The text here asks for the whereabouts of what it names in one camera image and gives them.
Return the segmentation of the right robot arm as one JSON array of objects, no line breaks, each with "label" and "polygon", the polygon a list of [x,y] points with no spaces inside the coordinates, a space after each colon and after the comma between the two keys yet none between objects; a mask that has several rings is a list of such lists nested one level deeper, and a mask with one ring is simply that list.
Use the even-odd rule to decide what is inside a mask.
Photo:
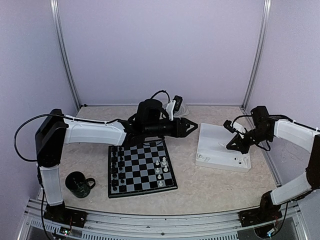
[{"label": "right robot arm", "polygon": [[247,154],[250,147],[256,146],[274,160],[281,160],[291,166],[277,166],[278,173],[285,172],[282,184],[264,193],[256,218],[266,222],[282,204],[299,200],[320,188],[320,129],[298,123],[283,114],[270,114],[267,107],[259,105],[250,111],[253,128],[247,130],[237,121],[226,120],[223,127],[234,137],[226,149]]}]

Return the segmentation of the black and grey chessboard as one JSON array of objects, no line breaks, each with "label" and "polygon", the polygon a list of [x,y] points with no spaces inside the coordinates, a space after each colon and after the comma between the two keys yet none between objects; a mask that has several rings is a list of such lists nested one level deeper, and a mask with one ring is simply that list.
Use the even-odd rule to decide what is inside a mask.
[{"label": "black and grey chessboard", "polygon": [[[162,164],[166,157],[167,164]],[[147,141],[135,146],[108,147],[108,197],[124,198],[176,190],[178,184],[165,140]]]}]

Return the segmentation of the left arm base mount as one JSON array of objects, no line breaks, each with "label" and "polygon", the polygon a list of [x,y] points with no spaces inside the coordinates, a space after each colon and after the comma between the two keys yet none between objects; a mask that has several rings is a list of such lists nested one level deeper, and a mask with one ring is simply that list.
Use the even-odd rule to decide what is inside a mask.
[{"label": "left arm base mount", "polygon": [[46,206],[43,217],[55,223],[84,228],[87,215],[85,211],[67,208],[64,203],[62,203],[55,206]]}]

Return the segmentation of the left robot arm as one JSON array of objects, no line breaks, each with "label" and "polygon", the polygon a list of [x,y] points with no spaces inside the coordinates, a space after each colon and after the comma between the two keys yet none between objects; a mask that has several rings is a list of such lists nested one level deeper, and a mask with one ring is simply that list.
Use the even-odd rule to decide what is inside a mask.
[{"label": "left robot arm", "polygon": [[98,121],[65,115],[53,109],[35,133],[36,162],[40,184],[51,206],[49,212],[63,223],[70,218],[64,207],[59,165],[64,145],[73,143],[107,144],[129,147],[145,142],[146,138],[185,138],[198,124],[185,117],[175,117],[182,98],[176,96],[166,107],[153,98],[139,103],[137,112],[127,120]]}]

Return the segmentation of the white plastic tray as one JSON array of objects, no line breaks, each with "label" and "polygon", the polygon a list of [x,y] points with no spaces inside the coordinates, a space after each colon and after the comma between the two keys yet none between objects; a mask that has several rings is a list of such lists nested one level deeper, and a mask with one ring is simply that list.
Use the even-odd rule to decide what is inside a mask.
[{"label": "white plastic tray", "polygon": [[201,123],[195,164],[200,167],[247,173],[251,169],[249,153],[242,154],[218,145],[228,144],[236,134],[223,126]]}]

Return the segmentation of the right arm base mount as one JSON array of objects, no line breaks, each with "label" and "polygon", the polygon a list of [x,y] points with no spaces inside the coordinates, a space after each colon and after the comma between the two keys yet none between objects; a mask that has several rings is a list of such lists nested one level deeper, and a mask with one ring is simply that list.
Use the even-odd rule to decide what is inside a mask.
[{"label": "right arm base mount", "polygon": [[282,216],[282,212],[279,209],[262,210],[259,207],[243,210],[238,213],[243,228],[274,221],[276,218],[280,219]]}]

